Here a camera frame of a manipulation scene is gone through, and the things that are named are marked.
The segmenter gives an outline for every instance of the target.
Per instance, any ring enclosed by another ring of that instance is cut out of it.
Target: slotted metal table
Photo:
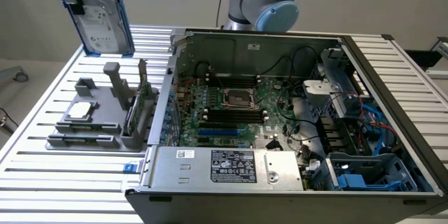
[[[162,87],[172,55],[172,28],[132,26],[131,31],[134,58],[91,58],[78,49],[2,149],[0,223],[142,223],[122,193],[122,171],[123,164],[143,159],[146,153],[46,149],[46,137],[76,95],[78,79],[90,77],[98,86],[111,86],[103,74],[106,62],[120,63],[122,77],[136,87],[138,62],[146,59],[148,80],[154,87]],[[448,168],[447,95],[394,40],[380,35],[350,35]],[[136,182],[138,175],[128,175],[128,180]],[[448,223],[448,211],[436,216],[416,216],[400,224],[418,223]]]

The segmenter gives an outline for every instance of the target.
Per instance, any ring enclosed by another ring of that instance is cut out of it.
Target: blue latch
[[[386,185],[367,185],[360,174],[343,174],[338,177],[338,182],[342,189],[347,191],[395,191],[402,185],[402,181],[394,181]]]
[[[126,164],[123,167],[123,173],[124,174],[136,174],[138,173],[138,167],[136,164]]]

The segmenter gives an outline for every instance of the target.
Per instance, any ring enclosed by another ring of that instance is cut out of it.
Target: white wall
[[[448,36],[447,0],[298,0],[295,30],[395,36],[426,49]],[[132,24],[214,26],[218,0],[124,0]],[[227,0],[222,19],[227,19]],[[67,60],[79,45],[59,0],[0,0],[0,58]]]

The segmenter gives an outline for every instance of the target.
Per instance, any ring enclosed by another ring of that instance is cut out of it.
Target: warning label
[[[256,183],[254,152],[212,151],[211,180],[216,183]]]

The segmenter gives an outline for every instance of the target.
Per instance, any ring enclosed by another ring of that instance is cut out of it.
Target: cpu socket
[[[255,107],[254,89],[224,89],[224,104],[230,107]]]

